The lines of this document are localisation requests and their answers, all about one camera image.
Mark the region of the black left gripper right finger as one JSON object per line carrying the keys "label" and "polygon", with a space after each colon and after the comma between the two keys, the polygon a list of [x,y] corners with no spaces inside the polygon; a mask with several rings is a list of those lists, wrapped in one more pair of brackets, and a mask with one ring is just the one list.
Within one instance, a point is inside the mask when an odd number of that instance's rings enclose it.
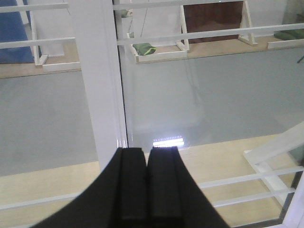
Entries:
{"label": "black left gripper right finger", "polygon": [[202,193],[177,147],[154,147],[148,159],[151,228],[227,228]]}

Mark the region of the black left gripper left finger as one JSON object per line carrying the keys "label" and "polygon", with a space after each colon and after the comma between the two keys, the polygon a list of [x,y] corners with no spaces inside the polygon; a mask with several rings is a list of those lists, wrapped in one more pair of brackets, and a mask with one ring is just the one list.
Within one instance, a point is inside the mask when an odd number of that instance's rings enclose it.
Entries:
{"label": "black left gripper left finger", "polygon": [[146,161],[141,148],[118,148],[100,175],[36,228],[144,228]]}

